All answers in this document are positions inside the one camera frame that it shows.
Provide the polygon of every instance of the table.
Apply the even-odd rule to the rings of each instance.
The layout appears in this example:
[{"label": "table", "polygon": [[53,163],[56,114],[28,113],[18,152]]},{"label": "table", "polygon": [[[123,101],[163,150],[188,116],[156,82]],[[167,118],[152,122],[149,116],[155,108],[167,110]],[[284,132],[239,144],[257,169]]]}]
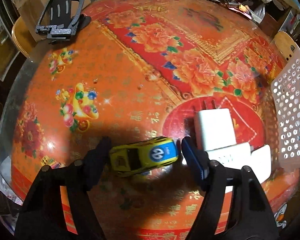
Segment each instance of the table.
[{"label": "table", "polygon": [[[269,90],[285,62],[254,23],[206,0],[99,0],[84,12],[92,22],[75,42],[37,45],[4,107],[0,163],[11,156],[17,195],[25,198],[42,165],[68,165],[103,135],[113,145],[192,135],[196,111],[214,102],[230,109],[237,143],[270,145],[273,173],[262,186],[274,212],[287,201],[300,172],[277,166]],[[125,179],[106,167],[89,192],[108,239],[185,239],[203,195],[182,157]],[[230,200],[228,193],[217,232],[225,228]]]}]

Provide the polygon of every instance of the black phone holder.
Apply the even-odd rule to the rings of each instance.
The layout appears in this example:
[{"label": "black phone holder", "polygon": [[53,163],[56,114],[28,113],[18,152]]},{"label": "black phone holder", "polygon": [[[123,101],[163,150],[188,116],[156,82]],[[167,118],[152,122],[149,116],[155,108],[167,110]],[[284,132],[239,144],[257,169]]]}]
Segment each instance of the black phone holder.
[{"label": "black phone holder", "polygon": [[[72,1],[79,2],[73,17],[71,17]],[[39,18],[35,32],[54,41],[69,41],[76,35],[78,29],[83,29],[91,22],[91,17],[81,14],[83,4],[84,0],[49,0]],[[47,12],[49,12],[49,25],[41,25]]]},{"label": "black phone holder", "polygon": [[[198,150],[190,137],[181,144],[183,155],[197,184],[206,192],[186,240],[275,240],[279,237],[266,195],[249,166],[225,168]],[[15,229],[17,239],[106,240],[93,212],[87,191],[96,185],[111,149],[109,138],[101,140],[83,160],[52,170],[46,165],[36,176],[23,203]],[[60,186],[66,186],[78,235],[68,232],[63,216]],[[216,234],[226,186],[233,186],[226,230]]]}]

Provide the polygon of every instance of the blue leaf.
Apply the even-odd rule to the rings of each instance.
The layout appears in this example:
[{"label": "blue leaf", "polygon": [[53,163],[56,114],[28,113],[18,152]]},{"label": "blue leaf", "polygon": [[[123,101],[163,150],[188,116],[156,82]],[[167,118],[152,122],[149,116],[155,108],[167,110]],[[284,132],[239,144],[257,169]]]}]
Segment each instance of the blue leaf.
[{"label": "blue leaf", "polygon": [[170,61],[163,65],[163,67],[174,70],[176,69],[175,65],[172,65]]},{"label": "blue leaf", "polygon": [[128,34],[126,34],[126,36],[128,36],[128,37],[134,37],[136,35],[134,33],[128,33]]},{"label": "blue leaf", "polygon": [[172,75],[173,75],[173,79],[180,80],[180,78],[178,78],[175,74],[172,74]]}]

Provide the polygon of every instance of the toy car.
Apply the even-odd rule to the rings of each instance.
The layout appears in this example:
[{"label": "toy car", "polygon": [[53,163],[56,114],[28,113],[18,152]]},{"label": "toy car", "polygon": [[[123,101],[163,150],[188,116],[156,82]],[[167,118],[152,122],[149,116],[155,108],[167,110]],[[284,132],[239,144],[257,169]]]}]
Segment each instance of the toy car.
[{"label": "toy car", "polygon": [[113,147],[109,155],[117,175],[127,177],[170,165],[178,159],[178,150],[171,138],[161,136]]}]

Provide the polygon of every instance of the screw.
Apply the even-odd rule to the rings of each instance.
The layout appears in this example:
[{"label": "screw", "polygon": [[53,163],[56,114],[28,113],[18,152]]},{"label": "screw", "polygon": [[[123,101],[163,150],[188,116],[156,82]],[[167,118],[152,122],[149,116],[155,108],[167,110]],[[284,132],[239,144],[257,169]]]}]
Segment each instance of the screw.
[{"label": "screw", "polygon": [[74,161],[74,166],[81,166],[83,164],[82,160]]},{"label": "screw", "polygon": [[249,166],[243,166],[243,168],[247,171],[247,172],[250,172],[251,171],[251,168]]},{"label": "screw", "polygon": [[219,162],[216,160],[210,161],[211,166],[217,167],[219,165]]},{"label": "screw", "polygon": [[44,165],[42,168],[41,168],[41,170],[42,171],[48,171],[50,169],[50,166],[49,165]]}]

